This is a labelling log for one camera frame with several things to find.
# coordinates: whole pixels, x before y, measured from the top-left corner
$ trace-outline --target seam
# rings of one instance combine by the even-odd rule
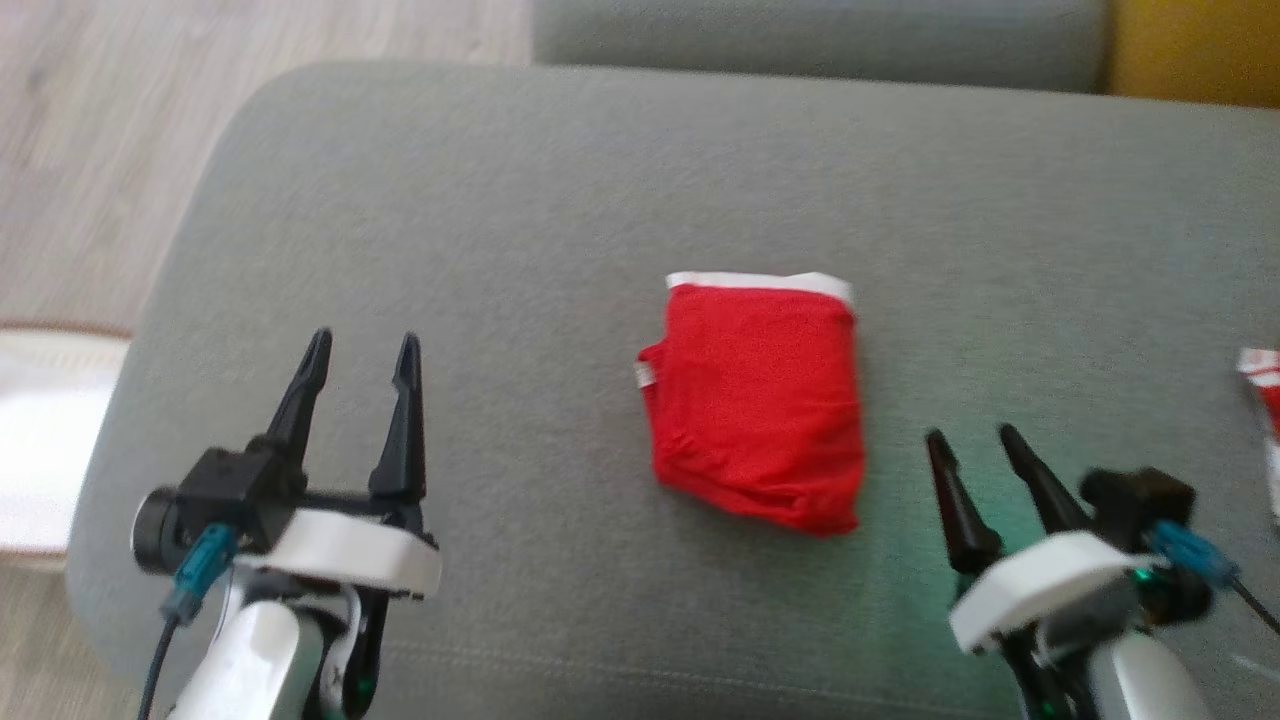
[[[774,683],[759,683],[742,680],[739,678],[719,678],[712,675],[699,675],[694,673],[678,673],[673,670],[649,670],[643,667],[628,667],[625,665],[607,665],[602,662],[584,662],[576,660],[563,660],[558,657],[545,657],[538,655],[522,655],[500,652],[493,650],[466,648],[466,647],[439,647],[428,648],[406,642],[383,642],[383,655],[420,657],[429,661],[447,662],[458,666],[486,667],[492,670],[534,670],[541,675],[581,678],[593,682],[620,682],[637,687],[653,687],[673,689],[680,692],[699,692],[705,694],[740,694],[744,692],[758,696],[767,696],[777,702],[797,703],[801,700],[817,698],[832,703],[850,706],[877,706],[897,707],[902,710],[931,712],[945,717],[996,717],[986,712],[956,710],[951,707],[938,707],[924,703],[872,698],[854,693],[838,691],[823,691],[805,688],[800,685],[786,685]],[[419,693],[406,693],[412,697]]]

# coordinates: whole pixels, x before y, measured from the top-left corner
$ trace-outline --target white object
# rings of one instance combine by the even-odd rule
[[[183,688],[172,720],[283,720],[302,716],[312,680],[326,717],[340,717],[356,638],[367,620],[355,587],[435,594],[442,561],[421,538],[328,510],[293,512],[266,555],[232,564],[214,642]],[[339,583],[346,628],[329,638],[303,610],[297,579]]]
[[[1053,533],[996,562],[951,610],[960,650],[997,650],[997,635],[1061,610],[1102,588],[1151,556],[1130,556],[1088,530]]]
[[[1171,650],[1130,630],[1089,653],[1089,689],[1105,720],[1212,720],[1199,685]]]
[[[296,720],[323,656],[315,620],[280,602],[255,602],[214,639],[168,717]]]
[[[667,275],[667,287],[682,284],[698,287],[733,287],[753,290],[800,290],[827,295],[845,304],[854,311],[854,287],[847,282],[826,273],[801,273],[799,275],[760,275],[754,273],[695,273],[682,272]]]
[[[269,568],[301,578],[433,596],[440,553],[412,533],[329,510],[294,510],[266,555],[237,555],[243,568]]]
[[[1236,369],[1244,374],[1253,387],[1280,386],[1280,352],[1275,350],[1244,348]],[[1271,520],[1280,525],[1280,438],[1271,424],[1268,409],[1262,405],[1262,432],[1267,454],[1267,488],[1271,493]]]
[[[0,555],[67,551],[127,340],[0,329]]]

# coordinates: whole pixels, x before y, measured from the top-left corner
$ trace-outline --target white cloth edge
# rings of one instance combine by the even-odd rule
[[[755,290],[799,290],[835,297],[854,310],[854,287],[847,282],[826,273],[801,273],[799,275],[762,275],[754,273],[699,273],[686,270],[667,275],[667,287],[682,284],[698,287],[732,287]]]
[[[636,386],[645,388],[658,382],[653,374],[653,366],[648,363],[636,363]]]
[[[1254,387],[1280,386],[1280,352],[1275,350],[1245,347],[1240,351],[1236,369]],[[1271,493],[1271,519],[1276,525],[1280,525],[1280,438],[1275,434],[1275,429],[1271,425],[1271,414],[1267,411],[1261,397],[1258,397],[1258,415],[1262,421],[1262,432],[1266,433],[1267,489]]]

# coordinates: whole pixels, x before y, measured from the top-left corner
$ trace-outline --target black cable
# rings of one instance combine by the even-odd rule
[[[164,656],[169,652],[169,643],[173,642],[173,633],[178,629],[178,618],[169,618],[164,621],[164,630],[160,632],[160,642],[156,643],[156,652],[151,656],[151,667],[147,670],[147,680],[142,685],[142,701],[138,703],[138,720],[147,720],[151,716],[151,702],[156,696],[156,683],[160,680],[160,666],[164,665]]]
[[[1234,578],[1231,580],[1231,589],[1234,589],[1240,598],[1244,600],[1245,605],[1248,605],[1251,610],[1257,612],[1258,618],[1262,618],[1262,621],[1266,623],[1268,628],[1280,635],[1280,620],[1276,620],[1275,615],[1267,612],[1266,607],[1262,607],[1262,603],[1258,602],[1258,598],[1253,597],[1253,593],[1251,593],[1248,588],[1244,587],[1240,578]]]

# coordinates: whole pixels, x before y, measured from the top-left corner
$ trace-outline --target wooden floor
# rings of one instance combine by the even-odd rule
[[[132,329],[214,141],[330,59],[525,64],[527,0],[0,0],[0,323]],[[133,717],[59,575],[0,566],[0,717]]]

